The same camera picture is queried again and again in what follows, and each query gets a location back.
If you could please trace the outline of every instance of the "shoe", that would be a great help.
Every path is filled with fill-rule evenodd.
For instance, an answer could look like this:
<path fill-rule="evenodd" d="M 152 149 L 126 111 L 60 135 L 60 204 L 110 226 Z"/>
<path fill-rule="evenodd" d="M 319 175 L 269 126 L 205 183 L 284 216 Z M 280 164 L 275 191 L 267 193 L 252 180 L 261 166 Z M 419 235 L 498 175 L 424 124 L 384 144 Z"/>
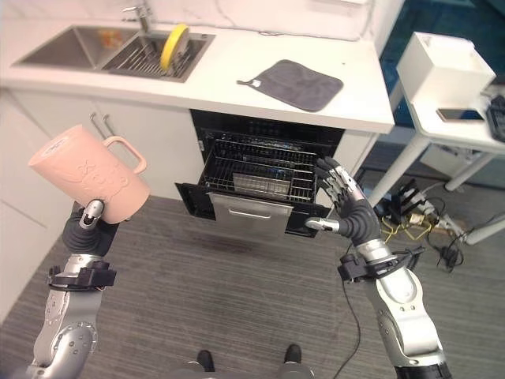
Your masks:
<path fill-rule="evenodd" d="M 214 360 L 209 350 L 200 350 L 196 356 L 196 361 L 204 367 L 206 373 L 215 372 Z"/>
<path fill-rule="evenodd" d="M 301 347 L 295 343 L 292 343 L 287 348 L 286 354 L 284 355 L 284 363 L 286 362 L 301 363 Z"/>

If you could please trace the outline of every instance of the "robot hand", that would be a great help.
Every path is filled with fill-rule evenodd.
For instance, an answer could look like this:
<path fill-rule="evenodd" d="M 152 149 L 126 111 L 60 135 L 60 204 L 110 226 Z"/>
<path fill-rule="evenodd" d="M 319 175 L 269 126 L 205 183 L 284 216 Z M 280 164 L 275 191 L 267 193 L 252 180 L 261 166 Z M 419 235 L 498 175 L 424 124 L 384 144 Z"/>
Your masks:
<path fill-rule="evenodd" d="M 317 160 L 317 183 L 333 200 L 340 221 L 312 217 L 307 227 L 350 238 L 354 246 L 380 238 L 380 223 L 360 187 L 333 158 Z"/>

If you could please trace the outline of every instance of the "cabinet door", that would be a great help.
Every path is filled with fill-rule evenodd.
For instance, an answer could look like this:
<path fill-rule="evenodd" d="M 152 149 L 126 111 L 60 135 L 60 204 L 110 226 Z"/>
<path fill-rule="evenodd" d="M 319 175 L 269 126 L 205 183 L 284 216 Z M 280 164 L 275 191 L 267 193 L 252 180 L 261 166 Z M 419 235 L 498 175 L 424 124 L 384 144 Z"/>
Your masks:
<path fill-rule="evenodd" d="M 48 137 L 54 138 L 78 124 L 99 139 L 110 135 L 95 104 L 87 97 L 18 89 L 13 91 L 13 97 Z"/>
<path fill-rule="evenodd" d="M 72 201 L 61 190 L 28 167 L 30 158 L 49 141 L 11 101 L 0 98 L 0 172 L 2 201 L 47 228 L 63 228 Z"/>
<path fill-rule="evenodd" d="M 30 167 L 49 137 L 0 98 L 0 324 L 60 235 L 72 200 Z"/>
<path fill-rule="evenodd" d="M 175 182 L 198 182 L 204 161 L 188 109 L 104 99 L 96 104 L 114 133 L 148 161 L 141 176 L 152 195 L 181 199 Z"/>

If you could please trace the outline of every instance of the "gray carpet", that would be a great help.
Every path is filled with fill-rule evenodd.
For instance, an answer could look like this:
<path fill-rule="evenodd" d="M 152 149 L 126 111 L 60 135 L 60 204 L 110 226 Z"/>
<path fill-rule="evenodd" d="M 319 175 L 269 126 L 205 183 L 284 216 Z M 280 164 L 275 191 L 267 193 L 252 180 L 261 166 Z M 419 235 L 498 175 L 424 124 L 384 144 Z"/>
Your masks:
<path fill-rule="evenodd" d="M 365 184 L 376 182 L 367 173 Z M 428 185 L 432 182 L 421 181 Z M 434 189 L 433 196 L 441 189 Z M 467 225 L 505 209 L 503 193 L 466 187 L 447 207 Z M 433 235 L 433 241 L 448 241 Z M 428 250 L 417 273 L 454 377 L 503 377 L 505 361 L 505 235 L 465 247 L 452 274 L 436 268 Z M 393 249 L 417 246 L 395 238 Z M 99 313 L 99 345 L 82 378 L 164 378 L 171 367 L 213 352 L 218 370 L 273 375 L 293 342 L 318 378 L 333 377 L 356 341 L 353 318 L 335 275 L 335 256 L 347 242 L 319 233 L 278 241 L 231 238 L 208 220 L 187 215 L 179 201 L 152 197 L 123 223 L 107 258 L 118 270 Z M 32 359 L 51 265 L 65 262 L 58 241 L 0 329 L 0 372 Z M 341 378 L 392 378 L 374 312 L 360 284 L 350 285 L 362 342 Z"/>

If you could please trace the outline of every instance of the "kitchen sink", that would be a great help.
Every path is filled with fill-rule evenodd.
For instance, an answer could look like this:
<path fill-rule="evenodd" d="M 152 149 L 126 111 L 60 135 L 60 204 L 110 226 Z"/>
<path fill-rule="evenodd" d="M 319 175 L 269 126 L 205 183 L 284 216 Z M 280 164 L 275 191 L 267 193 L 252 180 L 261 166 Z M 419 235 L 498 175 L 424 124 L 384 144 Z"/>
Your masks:
<path fill-rule="evenodd" d="M 73 26 L 22 59 L 20 64 L 100 69 L 138 31 Z"/>
<path fill-rule="evenodd" d="M 159 67 L 159 57 L 168 35 L 160 32 L 145 36 L 128 28 L 73 26 L 17 64 L 185 82 L 215 36 L 189 33 L 185 51 L 178 53 L 165 71 Z"/>

